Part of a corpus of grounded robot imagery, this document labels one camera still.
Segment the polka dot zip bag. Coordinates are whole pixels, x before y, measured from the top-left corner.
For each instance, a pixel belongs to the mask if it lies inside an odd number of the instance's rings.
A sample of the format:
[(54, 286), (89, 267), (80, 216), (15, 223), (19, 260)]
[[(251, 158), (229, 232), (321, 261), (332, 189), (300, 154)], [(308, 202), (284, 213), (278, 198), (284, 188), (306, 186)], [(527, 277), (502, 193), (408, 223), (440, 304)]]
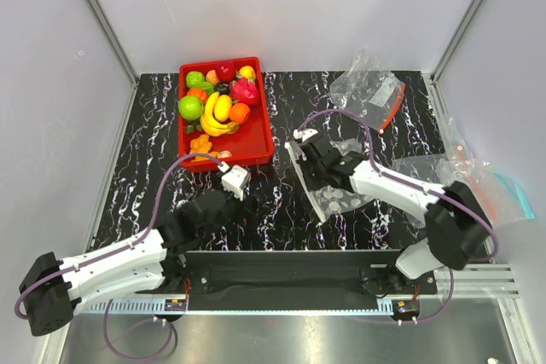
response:
[(295, 141), (286, 142), (285, 149), (306, 197), (321, 222), (333, 214), (357, 210), (373, 200), (369, 195), (354, 194), (343, 188), (332, 188), (320, 182), (312, 182), (304, 154)]

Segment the yellow toy banana bunch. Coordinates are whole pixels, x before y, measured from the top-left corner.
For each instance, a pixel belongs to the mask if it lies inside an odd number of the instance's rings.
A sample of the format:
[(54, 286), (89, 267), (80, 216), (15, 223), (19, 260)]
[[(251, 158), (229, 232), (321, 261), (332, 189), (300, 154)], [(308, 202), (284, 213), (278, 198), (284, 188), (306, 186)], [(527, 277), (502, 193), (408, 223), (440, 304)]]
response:
[(208, 97), (204, 112), (200, 117), (200, 126), (202, 130), (209, 136), (214, 137), (225, 134), (234, 134), (239, 129), (239, 124), (237, 122), (222, 124), (213, 117), (213, 108), (216, 106), (219, 97), (220, 94), (218, 92), (214, 92)]

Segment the green toy apple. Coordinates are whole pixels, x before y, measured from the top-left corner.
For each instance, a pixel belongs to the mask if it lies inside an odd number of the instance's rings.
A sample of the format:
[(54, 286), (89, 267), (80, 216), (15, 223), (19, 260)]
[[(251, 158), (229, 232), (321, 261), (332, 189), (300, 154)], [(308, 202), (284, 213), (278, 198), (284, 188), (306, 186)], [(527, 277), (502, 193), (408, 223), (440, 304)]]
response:
[(187, 121), (195, 121), (204, 112), (204, 105), (199, 97), (186, 95), (178, 102), (178, 111)]

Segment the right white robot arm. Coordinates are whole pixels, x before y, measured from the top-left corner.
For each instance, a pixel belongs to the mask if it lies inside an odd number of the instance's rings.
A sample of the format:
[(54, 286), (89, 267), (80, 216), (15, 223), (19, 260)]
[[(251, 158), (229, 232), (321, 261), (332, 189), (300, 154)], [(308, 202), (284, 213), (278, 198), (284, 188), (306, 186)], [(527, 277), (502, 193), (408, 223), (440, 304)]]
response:
[(426, 237), (406, 247), (387, 271), (388, 285), (407, 292), (432, 270), (464, 269), (491, 237), (491, 224), (472, 190), (393, 172), (358, 152), (342, 153), (314, 130), (286, 143), (289, 158), (315, 213), (343, 213), (361, 196), (386, 202), (423, 223)]

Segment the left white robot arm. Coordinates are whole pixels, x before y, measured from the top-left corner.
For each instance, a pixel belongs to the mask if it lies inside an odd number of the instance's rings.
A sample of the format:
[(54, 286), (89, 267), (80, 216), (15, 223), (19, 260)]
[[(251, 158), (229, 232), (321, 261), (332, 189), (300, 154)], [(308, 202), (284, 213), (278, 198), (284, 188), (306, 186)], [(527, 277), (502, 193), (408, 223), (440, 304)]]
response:
[(230, 224), (244, 223), (258, 209), (251, 195), (239, 199), (207, 189), (168, 212), (148, 234), (136, 234), (96, 251), (59, 259), (39, 256), (19, 285), (15, 309), (41, 337), (65, 326), (89, 307), (138, 292), (175, 292), (184, 281), (183, 258)]

